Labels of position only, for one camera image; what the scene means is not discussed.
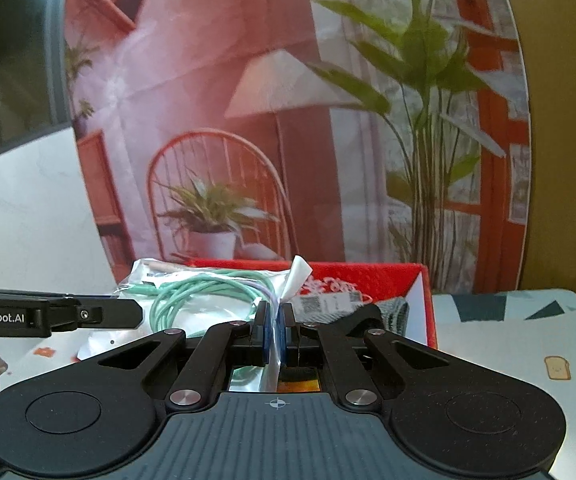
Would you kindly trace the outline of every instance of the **toast sticker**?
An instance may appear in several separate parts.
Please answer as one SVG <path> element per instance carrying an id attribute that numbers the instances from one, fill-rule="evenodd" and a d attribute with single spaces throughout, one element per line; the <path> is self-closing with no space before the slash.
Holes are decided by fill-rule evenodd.
<path id="1" fill-rule="evenodd" d="M 546 357 L 543 362 L 546 363 L 546 371 L 548 372 L 548 377 L 553 381 L 569 381 L 571 380 L 570 375 L 570 363 L 561 356 L 550 355 Z"/>
<path id="2" fill-rule="evenodd" d="M 49 347 L 45 347 L 45 348 L 38 348 L 37 350 L 35 350 L 33 352 L 34 355 L 41 355 L 42 357 L 52 357 L 53 355 L 55 355 L 56 350 L 53 350 L 52 348 Z"/>

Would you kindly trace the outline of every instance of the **white wall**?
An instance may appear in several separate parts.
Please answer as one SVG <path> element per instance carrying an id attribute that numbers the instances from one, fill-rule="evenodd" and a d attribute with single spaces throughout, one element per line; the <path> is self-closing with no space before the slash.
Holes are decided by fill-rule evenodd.
<path id="1" fill-rule="evenodd" d="M 114 290 L 71 128 L 0 155 L 0 288 Z"/>

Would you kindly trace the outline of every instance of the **black frame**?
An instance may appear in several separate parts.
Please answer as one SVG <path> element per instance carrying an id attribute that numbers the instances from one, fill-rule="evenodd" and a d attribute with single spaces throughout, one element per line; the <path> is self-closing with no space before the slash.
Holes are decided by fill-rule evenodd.
<path id="1" fill-rule="evenodd" d="M 46 58 L 46 81 L 49 96 L 51 126 L 30 130 L 14 139 L 0 144 L 0 155 L 28 142 L 72 127 L 68 96 L 66 94 L 65 0 L 46 0 L 44 12 L 44 49 Z"/>

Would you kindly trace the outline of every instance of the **green plant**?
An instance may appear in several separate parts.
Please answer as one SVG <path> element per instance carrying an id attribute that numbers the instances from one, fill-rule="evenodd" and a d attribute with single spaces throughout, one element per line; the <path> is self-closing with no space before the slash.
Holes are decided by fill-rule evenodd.
<path id="1" fill-rule="evenodd" d="M 178 222 L 179 229 L 197 233 L 236 232 L 255 229 L 255 221 L 277 218 L 257 208 L 255 200 L 245 197 L 226 184 L 205 184 L 191 176 L 190 188 L 166 186 L 170 198 L 178 207 L 160 214 Z"/>
<path id="2" fill-rule="evenodd" d="M 99 50 L 98 46 L 87 46 L 84 44 L 83 36 L 79 38 L 77 44 L 70 46 L 66 43 L 65 51 L 65 64 L 66 64 L 66 87 L 68 89 L 68 97 L 70 99 L 70 106 L 75 119 L 83 117 L 85 119 L 92 117 L 95 113 L 94 108 L 86 99 L 79 100 L 79 112 L 76 112 L 74 101 L 74 85 L 82 70 L 85 68 L 92 68 L 93 63 L 90 59 L 90 54 Z"/>
<path id="3" fill-rule="evenodd" d="M 427 265 L 433 286 L 441 288 L 457 238 L 454 214 L 450 244 L 444 233 L 449 188 L 472 177 L 481 148 L 505 156 L 490 136 L 454 117 L 460 95 L 487 88 L 467 62 L 464 28 L 477 26 L 435 16 L 435 0 L 410 0 L 407 23 L 396 12 L 377 15 L 341 0 L 314 1 L 363 30 L 350 43 L 377 70 L 375 86 L 330 63 L 309 68 L 357 99 L 344 107 L 375 113 L 387 125 L 402 168 L 386 172 L 386 192 L 412 210 L 408 232 L 388 222 L 390 237 L 399 256 Z M 398 118 L 405 115 L 398 124 L 395 104 L 402 104 Z"/>

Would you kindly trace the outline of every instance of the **potted plant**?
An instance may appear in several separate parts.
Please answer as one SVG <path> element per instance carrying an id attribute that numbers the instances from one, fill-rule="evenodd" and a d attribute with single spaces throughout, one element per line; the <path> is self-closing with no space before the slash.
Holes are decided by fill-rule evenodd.
<path id="1" fill-rule="evenodd" d="M 314 0 L 362 31 L 350 43 L 375 70 L 375 86 L 331 63 L 308 66 L 355 97 L 354 109 L 378 115 L 388 127 L 401 164 L 387 168 L 386 193 L 409 208 L 411 219 L 402 228 L 390 218 L 391 239 L 402 260 L 425 264 L 431 283 L 446 290 L 458 253 L 457 218 L 447 208 L 449 189 L 473 178 L 482 150 L 506 156 L 486 132 L 456 114 L 466 94 L 485 88 L 500 93 L 484 80 L 486 73 L 468 63 L 468 31 L 494 34 L 437 14 L 436 0 L 402 0 L 409 2 L 409 16 L 384 1 L 390 8 L 374 14 L 343 0 Z"/>
<path id="2" fill-rule="evenodd" d="M 277 218 L 257 208 L 255 200 L 226 184 L 205 184 L 197 176 L 192 186 L 166 186 L 177 207 L 160 214 L 177 223 L 178 232 L 188 232 L 189 245 L 200 258 L 231 260 L 244 229 L 255 229 L 255 221 Z"/>
<path id="3" fill-rule="evenodd" d="M 95 109 L 87 99 L 80 99 L 78 102 L 79 107 L 77 108 L 75 106 L 74 85 L 84 68 L 92 68 L 92 60 L 88 56 L 97 50 L 99 50 L 98 46 L 89 47 L 85 45 L 83 43 L 83 37 L 79 38 L 75 46 L 69 46 L 68 43 L 66 43 L 66 86 L 70 99 L 72 128 L 75 130 L 75 137 L 77 139 L 81 139 L 86 135 L 86 120 L 92 117 Z"/>

